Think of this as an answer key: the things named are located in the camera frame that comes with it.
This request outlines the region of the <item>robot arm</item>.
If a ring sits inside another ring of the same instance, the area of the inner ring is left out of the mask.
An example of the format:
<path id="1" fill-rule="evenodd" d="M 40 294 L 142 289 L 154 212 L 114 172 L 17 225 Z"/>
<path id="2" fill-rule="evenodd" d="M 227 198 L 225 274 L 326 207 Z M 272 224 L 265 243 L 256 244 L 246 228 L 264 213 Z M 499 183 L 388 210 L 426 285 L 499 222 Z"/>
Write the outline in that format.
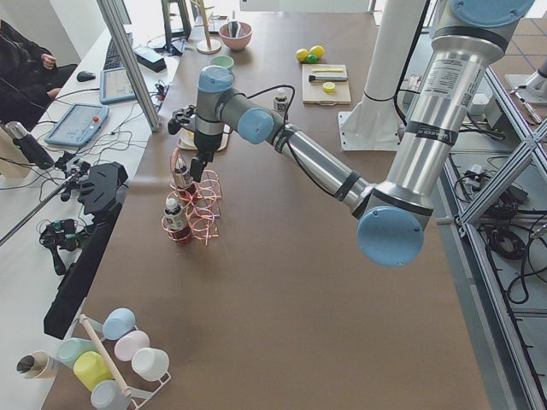
<path id="1" fill-rule="evenodd" d="M 219 149 L 225 127 L 244 140 L 270 143 L 329 196 L 358 218 L 362 253 L 397 267 L 421 251 L 432 215 L 430 195 L 456 143 L 485 70 L 501 59 L 529 1 L 450 1 L 432 39 L 432 59 L 386 179 L 369 184 L 272 109 L 252 102 L 233 86 L 232 73 L 205 67 L 197 83 L 190 173 L 195 181 Z"/>

